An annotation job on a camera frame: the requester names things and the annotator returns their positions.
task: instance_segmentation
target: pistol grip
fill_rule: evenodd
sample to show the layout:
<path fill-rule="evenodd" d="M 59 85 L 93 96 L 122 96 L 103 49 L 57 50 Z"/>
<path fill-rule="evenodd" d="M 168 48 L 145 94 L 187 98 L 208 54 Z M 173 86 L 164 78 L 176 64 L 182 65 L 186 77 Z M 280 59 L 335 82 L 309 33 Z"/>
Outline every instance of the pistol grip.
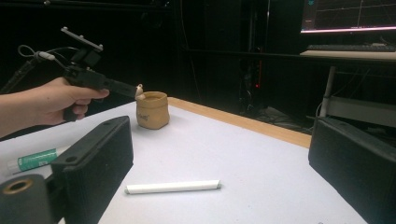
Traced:
<path fill-rule="evenodd" d="M 64 120 L 65 121 L 76 121 L 77 119 L 77 114 L 73 112 L 73 106 L 75 105 L 70 105 L 66 109 L 64 109 Z"/>

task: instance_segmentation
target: table surface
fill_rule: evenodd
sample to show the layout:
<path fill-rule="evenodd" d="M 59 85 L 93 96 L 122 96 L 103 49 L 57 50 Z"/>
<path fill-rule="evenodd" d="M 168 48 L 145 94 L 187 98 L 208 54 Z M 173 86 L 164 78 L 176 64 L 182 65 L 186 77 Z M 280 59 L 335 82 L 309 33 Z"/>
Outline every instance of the table surface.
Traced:
<path fill-rule="evenodd" d="M 8 160 L 72 145 L 99 123 L 128 115 L 134 166 L 100 223 L 365 223 L 309 166 L 308 135 L 171 97 L 169 124 L 153 131 L 137 125 L 135 107 L 122 105 L 0 142 L 0 182 L 17 176 L 6 176 Z M 18 175 L 27 174 L 47 177 L 50 168 Z M 221 189 L 124 193 L 132 184 L 213 179 Z"/>

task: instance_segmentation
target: hole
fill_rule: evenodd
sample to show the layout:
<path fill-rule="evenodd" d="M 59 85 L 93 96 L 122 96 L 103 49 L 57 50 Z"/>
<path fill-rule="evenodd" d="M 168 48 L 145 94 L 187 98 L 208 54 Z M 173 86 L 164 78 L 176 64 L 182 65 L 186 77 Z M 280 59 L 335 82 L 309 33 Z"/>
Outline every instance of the hole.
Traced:
<path fill-rule="evenodd" d="M 69 157 L 66 159 L 66 162 L 72 162 L 75 161 L 77 159 L 77 157 Z"/>
<path fill-rule="evenodd" d="M 18 189 L 22 189 L 25 186 L 26 186 L 26 182 L 20 182 L 20 183 L 16 183 L 16 184 L 12 185 L 9 189 L 18 190 Z"/>
<path fill-rule="evenodd" d="M 22 179 L 12 182 L 3 189 L 4 194 L 16 194 L 26 189 L 29 189 L 33 185 L 32 179 Z"/>

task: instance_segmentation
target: finger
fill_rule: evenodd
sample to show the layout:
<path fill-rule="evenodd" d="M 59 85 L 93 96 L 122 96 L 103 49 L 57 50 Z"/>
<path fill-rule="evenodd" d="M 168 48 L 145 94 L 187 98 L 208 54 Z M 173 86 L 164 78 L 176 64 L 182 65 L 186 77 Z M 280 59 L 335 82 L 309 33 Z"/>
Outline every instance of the finger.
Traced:
<path fill-rule="evenodd" d="M 73 87 L 72 95 L 76 100 L 80 99 L 102 99 L 110 94 L 109 90 L 93 90 L 90 88 Z"/>
<path fill-rule="evenodd" d="M 88 105 L 91 102 L 91 99 L 80 99 L 76 100 L 76 105 Z"/>
<path fill-rule="evenodd" d="M 85 114 L 77 115 L 77 119 L 83 119 L 83 118 L 85 118 Z"/>
<path fill-rule="evenodd" d="M 85 114 L 88 111 L 87 105 L 75 105 L 73 106 L 73 113 L 77 115 Z"/>

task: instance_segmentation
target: cable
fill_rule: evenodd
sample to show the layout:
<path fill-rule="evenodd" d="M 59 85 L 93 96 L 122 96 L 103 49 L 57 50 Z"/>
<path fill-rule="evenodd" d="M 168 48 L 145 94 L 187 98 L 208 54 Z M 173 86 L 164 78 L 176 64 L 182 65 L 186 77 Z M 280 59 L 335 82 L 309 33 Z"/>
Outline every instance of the cable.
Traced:
<path fill-rule="evenodd" d="M 181 30 L 182 30 L 182 33 L 183 33 L 183 36 L 184 36 L 184 40 L 185 40 L 185 42 L 186 42 L 186 48 L 189 49 L 189 48 L 190 48 L 190 47 L 189 47 L 189 41 L 188 41 L 188 39 L 187 39 L 186 30 L 185 30 L 185 28 L 184 28 L 184 19 L 183 19 L 183 0 L 180 0 L 179 3 L 180 3 L 180 22 L 181 22 Z M 200 93 L 199 87 L 198 87 L 198 80 L 197 80 L 196 73 L 195 73 L 195 66 L 194 66 L 194 62 L 193 62 L 192 57 L 191 57 L 190 54 L 189 54 L 189 60 L 190 60 L 190 65 L 191 65 L 191 70 L 192 70 L 192 78 L 193 78 L 194 84 L 195 84 L 195 89 L 197 90 L 199 102 L 200 102 L 200 104 L 202 104 L 203 102 L 202 102 L 201 93 Z"/>
<path fill-rule="evenodd" d="M 29 54 L 23 53 L 22 51 L 24 49 L 28 49 L 30 53 Z M 27 45 L 19 45 L 18 53 L 24 58 L 32 58 L 32 59 L 25 62 L 23 66 L 21 66 L 14 73 L 14 75 L 7 82 L 7 84 L 0 90 L 0 94 L 9 93 L 32 69 L 35 68 L 35 66 L 38 63 L 44 61 L 55 61 L 63 69 L 65 69 L 66 66 L 63 63 L 61 63 L 53 54 L 51 54 L 51 53 L 55 53 L 56 55 L 66 60 L 66 58 L 58 52 L 63 50 L 77 50 L 77 49 L 66 47 L 66 48 L 51 49 L 49 51 L 34 51 L 32 48 L 30 48 Z"/>

